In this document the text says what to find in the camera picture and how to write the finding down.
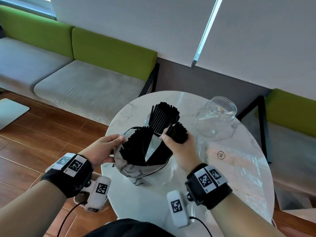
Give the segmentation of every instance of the white marble table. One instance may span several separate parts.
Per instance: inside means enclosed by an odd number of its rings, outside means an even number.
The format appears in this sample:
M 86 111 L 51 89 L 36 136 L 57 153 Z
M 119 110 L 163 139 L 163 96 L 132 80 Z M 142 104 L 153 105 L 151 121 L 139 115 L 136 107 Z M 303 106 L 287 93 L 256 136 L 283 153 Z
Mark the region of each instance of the white marble table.
M 191 132 L 197 139 L 199 134 L 195 127 L 195 116 L 208 100 L 193 94 L 178 91 L 161 91 L 141 96 L 127 104 L 113 119 L 106 135 L 121 134 L 130 127 L 143 126 L 144 120 L 151 111 L 151 107 L 161 101 L 178 108 L 180 112 L 180 123 Z M 274 209 L 274 189 L 267 161 L 249 131 L 236 118 L 231 123 L 227 133 L 223 133 L 216 143 L 229 146 L 257 156 L 259 171 L 262 178 L 264 196 L 267 202 L 267 212 L 270 216 Z M 170 183 L 162 186 L 134 186 L 123 176 L 112 164 L 102 166 L 102 175 L 111 178 L 112 183 L 109 189 L 111 205 L 119 219 L 132 218 L 139 221 L 154 223 L 175 236 L 209 236 L 205 228 L 195 222 L 191 225 L 178 229 L 173 225 L 168 208 L 166 194 L 174 189 L 185 190 L 185 175 L 177 170 Z M 204 206 L 188 204 L 189 211 L 194 210 L 194 215 L 208 226 L 212 235 L 223 236 L 214 222 L 210 212 L 206 212 Z

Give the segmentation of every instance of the circular xl logo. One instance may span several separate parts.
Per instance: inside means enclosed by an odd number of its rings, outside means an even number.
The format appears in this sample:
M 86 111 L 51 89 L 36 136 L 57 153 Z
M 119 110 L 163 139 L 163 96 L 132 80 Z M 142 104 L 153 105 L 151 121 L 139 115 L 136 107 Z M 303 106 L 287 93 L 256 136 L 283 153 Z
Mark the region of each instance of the circular xl logo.
M 217 153 L 217 157 L 218 157 L 219 159 L 224 159 L 224 158 L 225 158 L 225 153 L 224 153 L 223 151 L 219 151 L 219 152 Z

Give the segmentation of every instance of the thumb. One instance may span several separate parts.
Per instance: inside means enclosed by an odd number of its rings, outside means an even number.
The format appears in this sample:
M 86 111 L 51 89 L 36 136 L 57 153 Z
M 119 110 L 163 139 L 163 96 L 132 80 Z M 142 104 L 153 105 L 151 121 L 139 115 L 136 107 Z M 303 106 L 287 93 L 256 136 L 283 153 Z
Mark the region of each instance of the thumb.
M 170 136 L 162 134 L 160 139 L 166 144 L 166 146 L 172 151 L 175 152 L 179 147 L 179 143 L 176 143 Z
M 124 136 L 119 136 L 118 138 L 108 142 L 107 144 L 111 149 L 118 147 L 125 140 Z

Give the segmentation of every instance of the sofa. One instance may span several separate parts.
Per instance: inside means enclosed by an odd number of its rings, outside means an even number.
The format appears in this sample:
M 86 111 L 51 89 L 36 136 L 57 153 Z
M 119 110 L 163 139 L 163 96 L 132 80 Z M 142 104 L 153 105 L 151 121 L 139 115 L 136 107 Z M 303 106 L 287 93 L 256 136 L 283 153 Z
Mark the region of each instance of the sofa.
M 273 89 L 237 118 L 261 145 L 280 209 L 316 223 L 316 101 Z
M 0 88 L 109 125 L 155 91 L 157 52 L 0 6 Z

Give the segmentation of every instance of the jar mouth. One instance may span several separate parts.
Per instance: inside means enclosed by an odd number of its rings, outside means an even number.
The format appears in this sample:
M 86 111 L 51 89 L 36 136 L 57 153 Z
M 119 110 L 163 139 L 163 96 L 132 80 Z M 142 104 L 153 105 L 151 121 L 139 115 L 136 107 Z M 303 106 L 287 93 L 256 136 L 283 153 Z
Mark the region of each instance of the jar mouth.
M 223 102 L 226 102 L 232 109 L 232 111 L 229 111 L 227 113 L 225 112 L 220 112 L 217 108 L 217 106 L 215 106 L 214 104 L 214 100 L 220 100 L 220 101 L 223 101 Z M 232 117 L 234 115 L 236 115 L 237 113 L 237 107 L 236 105 L 230 100 L 230 99 L 227 99 L 226 97 L 223 97 L 223 96 L 214 96 L 211 100 L 210 100 L 210 103 L 212 105 L 212 107 L 215 109 L 215 112 L 219 115 L 224 115 L 224 116 L 227 116 L 227 117 Z

